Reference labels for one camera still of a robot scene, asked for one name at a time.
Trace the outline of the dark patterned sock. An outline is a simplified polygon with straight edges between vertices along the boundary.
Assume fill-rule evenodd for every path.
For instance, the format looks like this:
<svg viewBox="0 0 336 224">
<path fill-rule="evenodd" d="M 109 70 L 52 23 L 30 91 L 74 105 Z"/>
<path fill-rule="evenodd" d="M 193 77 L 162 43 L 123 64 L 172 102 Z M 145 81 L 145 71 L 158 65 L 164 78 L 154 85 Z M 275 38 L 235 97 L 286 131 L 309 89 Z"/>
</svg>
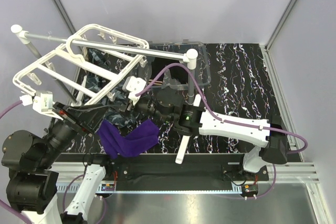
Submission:
<svg viewBox="0 0 336 224">
<path fill-rule="evenodd" d="M 124 59 L 94 48 L 88 48 L 86 59 L 90 63 L 116 74 L 119 74 L 129 63 Z M 109 83 L 106 78 L 92 72 L 86 72 L 81 79 L 86 81 L 85 87 L 87 89 L 96 93 Z M 108 122 L 119 129 L 129 131 L 144 121 L 145 116 L 134 110 L 125 112 L 117 110 L 118 107 L 122 107 L 128 102 L 128 94 L 122 90 L 125 81 L 126 78 L 123 78 L 99 103 L 111 106 L 104 117 Z"/>
</svg>

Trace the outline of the purple fleece sock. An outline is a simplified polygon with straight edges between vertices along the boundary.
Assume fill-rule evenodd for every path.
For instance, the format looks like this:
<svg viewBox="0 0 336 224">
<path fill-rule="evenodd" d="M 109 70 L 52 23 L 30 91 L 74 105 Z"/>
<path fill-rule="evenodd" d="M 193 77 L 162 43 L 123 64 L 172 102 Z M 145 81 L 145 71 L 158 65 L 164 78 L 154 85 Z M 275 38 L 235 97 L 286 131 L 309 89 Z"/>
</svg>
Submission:
<svg viewBox="0 0 336 224">
<path fill-rule="evenodd" d="M 159 128 L 146 120 L 126 136 L 107 120 L 104 120 L 97 131 L 100 142 L 106 154 L 115 159 L 122 157 L 136 157 L 159 142 Z"/>
</svg>

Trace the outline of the black striped sock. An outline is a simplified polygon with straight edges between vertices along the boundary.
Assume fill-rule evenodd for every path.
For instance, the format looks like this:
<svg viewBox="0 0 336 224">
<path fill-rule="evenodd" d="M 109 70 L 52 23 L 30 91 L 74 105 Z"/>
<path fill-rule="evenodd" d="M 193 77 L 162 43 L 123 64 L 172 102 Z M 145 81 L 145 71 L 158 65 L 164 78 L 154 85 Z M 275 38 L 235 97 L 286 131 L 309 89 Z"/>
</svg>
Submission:
<svg viewBox="0 0 336 224">
<path fill-rule="evenodd" d="M 179 63 L 179 61 L 155 58 L 151 63 L 151 77 L 149 82 L 151 82 L 166 66 Z M 188 74 L 185 70 L 182 70 L 178 66 L 172 66 L 167 71 L 170 73 L 171 79 L 176 80 L 179 84 L 187 84 Z M 161 74 L 155 82 L 155 85 L 162 85 L 164 81 L 165 73 Z"/>
</svg>

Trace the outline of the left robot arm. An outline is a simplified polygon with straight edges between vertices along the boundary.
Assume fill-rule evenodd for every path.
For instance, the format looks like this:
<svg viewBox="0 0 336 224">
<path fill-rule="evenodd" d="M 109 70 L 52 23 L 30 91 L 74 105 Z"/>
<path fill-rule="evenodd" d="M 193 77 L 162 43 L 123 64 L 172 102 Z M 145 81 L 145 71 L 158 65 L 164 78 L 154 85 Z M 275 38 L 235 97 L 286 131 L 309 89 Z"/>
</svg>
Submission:
<svg viewBox="0 0 336 224">
<path fill-rule="evenodd" d="M 1 202 L 1 206 L 23 223 L 87 223 L 99 184 L 113 175 L 110 158 L 90 155 L 83 182 L 63 213 L 57 206 L 59 174 L 51 167 L 77 135 L 96 133 L 108 109 L 102 104 L 68 106 L 56 102 L 51 109 L 56 116 L 43 137 L 26 130 L 9 135 L 2 146 L 1 160 L 1 165 L 9 169 L 8 203 Z"/>
</svg>

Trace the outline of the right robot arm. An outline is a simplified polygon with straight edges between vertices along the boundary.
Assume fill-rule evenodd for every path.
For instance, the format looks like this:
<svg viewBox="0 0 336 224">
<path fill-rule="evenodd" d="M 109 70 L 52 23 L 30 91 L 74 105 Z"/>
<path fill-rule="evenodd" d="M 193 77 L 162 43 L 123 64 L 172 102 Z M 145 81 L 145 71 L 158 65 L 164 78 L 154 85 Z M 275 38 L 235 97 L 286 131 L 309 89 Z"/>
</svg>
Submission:
<svg viewBox="0 0 336 224">
<path fill-rule="evenodd" d="M 239 176 L 250 180 L 262 167 L 283 165 L 288 161 L 286 132 L 268 120 L 243 119 L 210 111 L 196 102 L 187 104 L 184 97 L 171 88 L 164 88 L 156 96 L 135 97 L 120 107 L 124 114 L 142 113 L 163 121 L 172 122 L 183 137 L 175 159 L 181 164 L 188 139 L 196 135 L 213 135 L 234 138 L 252 144 L 238 167 Z"/>
</svg>

